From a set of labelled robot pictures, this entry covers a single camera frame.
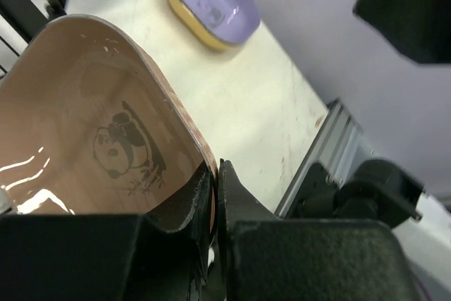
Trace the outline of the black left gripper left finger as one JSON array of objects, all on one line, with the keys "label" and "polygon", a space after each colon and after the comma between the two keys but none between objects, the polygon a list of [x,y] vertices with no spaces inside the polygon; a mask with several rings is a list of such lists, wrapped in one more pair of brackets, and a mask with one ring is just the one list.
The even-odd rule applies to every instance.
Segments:
[{"label": "black left gripper left finger", "polygon": [[1,217],[2,300],[199,300],[211,174],[147,214]]}]

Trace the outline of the brown textured bowl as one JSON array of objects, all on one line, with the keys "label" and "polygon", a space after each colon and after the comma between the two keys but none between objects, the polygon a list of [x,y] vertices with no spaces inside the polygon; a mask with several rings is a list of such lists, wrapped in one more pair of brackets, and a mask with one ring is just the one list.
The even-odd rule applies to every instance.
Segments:
[{"label": "brown textured bowl", "polygon": [[178,193],[211,148],[152,57],[95,16],[53,20],[1,81],[1,194],[16,215],[151,214],[176,228]]}]

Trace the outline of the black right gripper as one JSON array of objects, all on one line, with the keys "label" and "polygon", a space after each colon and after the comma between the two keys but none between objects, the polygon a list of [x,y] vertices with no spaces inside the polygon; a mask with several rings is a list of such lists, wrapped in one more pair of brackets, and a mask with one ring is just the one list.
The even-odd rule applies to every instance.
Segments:
[{"label": "black right gripper", "polygon": [[418,64],[450,64],[450,0],[357,0],[353,14]]}]

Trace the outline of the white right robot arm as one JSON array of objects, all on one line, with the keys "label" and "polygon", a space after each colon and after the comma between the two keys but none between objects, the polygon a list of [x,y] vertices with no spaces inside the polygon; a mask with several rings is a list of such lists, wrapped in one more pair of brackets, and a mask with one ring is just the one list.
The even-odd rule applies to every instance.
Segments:
[{"label": "white right robot arm", "polygon": [[[353,13],[419,65],[450,63],[450,0],[356,0]],[[352,160],[361,130],[339,102],[297,170],[277,215],[287,219],[373,219],[394,228],[419,221],[423,185],[386,159],[363,161],[349,180],[333,175]]]}]

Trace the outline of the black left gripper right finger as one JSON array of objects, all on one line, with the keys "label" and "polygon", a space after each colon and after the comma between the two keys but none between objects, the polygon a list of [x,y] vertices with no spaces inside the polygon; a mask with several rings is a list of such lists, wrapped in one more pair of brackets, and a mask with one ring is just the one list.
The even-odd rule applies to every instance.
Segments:
[{"label": "black left gripper right finger", "polygon": [[282,220],[218,172],[218,246],[228,300],[418,300],[392,231],[370,220]]}]

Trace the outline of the yellow textured bowl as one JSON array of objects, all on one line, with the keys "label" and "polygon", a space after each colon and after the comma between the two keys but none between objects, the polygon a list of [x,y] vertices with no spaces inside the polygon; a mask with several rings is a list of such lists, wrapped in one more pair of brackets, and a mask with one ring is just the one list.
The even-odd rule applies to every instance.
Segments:
[{"label": "yellow textured bowl", "polygon": [[182,22],[208,49],[222,53],[227,50],[240,48],[244,45],[243,43],[231,44],[219,39],[201,24],[199,19],[193,14],[193,12],[191,12],[182,0],[168,0],[168,4],[180,22]]}]

